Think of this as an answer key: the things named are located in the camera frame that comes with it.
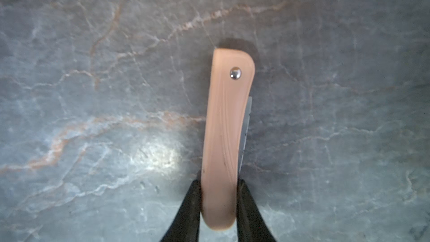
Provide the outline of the peach knife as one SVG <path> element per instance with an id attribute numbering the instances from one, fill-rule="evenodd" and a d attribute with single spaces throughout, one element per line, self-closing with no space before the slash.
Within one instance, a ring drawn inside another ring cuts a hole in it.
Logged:
<path id="1" fill-rule="evenodd" d="M 249 54 L 215 49 L 200 179 L 201 212 L 212 230 L 227 230 L 236 219 L 240 141 L 254 75 L 255 63 Z"/>

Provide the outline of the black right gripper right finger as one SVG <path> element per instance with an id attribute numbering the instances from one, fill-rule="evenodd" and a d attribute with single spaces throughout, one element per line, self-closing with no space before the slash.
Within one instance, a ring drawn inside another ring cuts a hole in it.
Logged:
<path id="1" fill-rule="evenodd" d="M 236 218 L 239 242 L 276 242 L 244 179 L 237 184 Z"/>

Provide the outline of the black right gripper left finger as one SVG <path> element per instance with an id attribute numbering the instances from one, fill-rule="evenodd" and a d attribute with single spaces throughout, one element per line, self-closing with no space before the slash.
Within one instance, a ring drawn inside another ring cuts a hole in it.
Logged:
<path id="1" fill-rule="evenodd" d="M 194 180 L 161 242 L 198 242 L 202 194 L 199 180 Z"/>

